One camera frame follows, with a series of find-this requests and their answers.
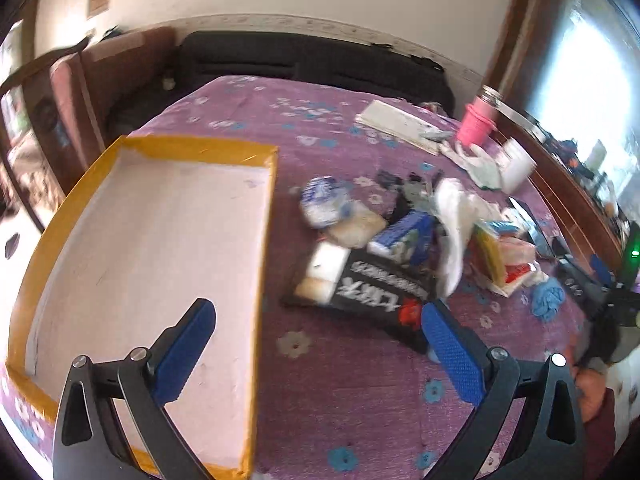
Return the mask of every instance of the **purple bedspread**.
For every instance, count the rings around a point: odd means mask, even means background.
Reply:
[[[439,365],[366,322],[338,321],[321,309],[285,308],[280,302],[300,256],[317,237],[298,205],[300,187],[314,176],[335,176],[378,213],[394,202],[394,195],[373,181],[379,170],[428,177],[440,168],[484,199],[506,205],[502,193],[478,190],[444,156],[356,124],[354,116],[373,99],[379,97],[303,82],[225,76],[134,133],[216,136],[280,147],[264,287],[257,476],[421,479],[471,411]],[[382,100],[439,121],[411,104]],[[547,235],[559,233],[531,183],[516,195],[529,204]],[[516,291],[509,299],[498,297],[479,290],[468,268],[448,303],[460,323],[487,345],[504,346],[521,359],[542,360],[562,351],[581,320],[577,307],[567,301],[558,316],[544,324],[530,313],[530,290]],[[499,464],[520,408],[512,408],[482,472]],[[38,435],[32,429],[30,440],[50,457],[52,428],[17,397],[10,414],[28,431],[37,423]]]

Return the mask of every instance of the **bright window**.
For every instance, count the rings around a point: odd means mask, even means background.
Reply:
[[[600,171],[640,221],[640,41],[607,0],[568,0],[564,16],[527,111],[556,139],[575,139],[582,161],[599,140]]]

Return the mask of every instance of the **blue cloth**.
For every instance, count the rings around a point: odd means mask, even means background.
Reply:
[[[549,278],[533,288],[531,313],[544,322],[551,321],[564,302],[564,290],[555,278]]]

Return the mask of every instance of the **white flower print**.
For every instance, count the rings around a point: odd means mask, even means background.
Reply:
[[[376,183],[375,181],[371,180],[370,178],[366,177],[366,176],[358,176],[356,178],[353,179],[353,183],[356,186],[361,186],[361,187],[370,187],[370,186],[375,186]]]
[[[480,316],[480,326],[482,328],[491,328],[493,325],[494,322],[489,316]]]
[[[372,193],[369,195],[369,203],[371,205],[380,205],[382,204],[382,197],[376,193]]]
[[[480,468],[480,474],[487,475],[489,473],[492,473],[496,469],[498,469],[499,465],[500,465],[500,453],[492,451],[491,453],[489,453],[489,455],[487,455],[486,459],[484,459],[484,463]]]
[[[31,423],[31,429],[33,430],[33,433],[35,433],[40,440],[44,438],[44,430],[42,429],[42,426],[37,420],[34,420]]]
[[[22,420],[29,420],[29,409],[18,397],[15,397],[15,411],[18,412]]]
[[[299,135],[296,137],[296,139],[303,146],[313,146],[316,143],[316,140],[318,140],[317,137],[309,137],[306,135]]]
[[[309,352],[311,338],[302,330],[300,332],[287,332],[276,341],[278,352],[289,359],[297,359],[302,354]]]

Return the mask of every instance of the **glove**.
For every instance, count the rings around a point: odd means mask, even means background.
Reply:
[[[476,186],[480,189],[499,190],[501,177],[498,165],[480,146],[472,144],[470,149],[476,156],[467,156],[460,141],[456,142],[456,151],[446,140],[440,145],[440,152],[465,170]]]
[[[573,335],[569,345],[564,350],[567,364],[571,367],[575,386],[578,389],[578,407],[583,422],[589,422],[600,413],[607,390],[607,378],[604,374],[591,368],[578,368],[574,364],[574,352],[577,345],[577,336]]]

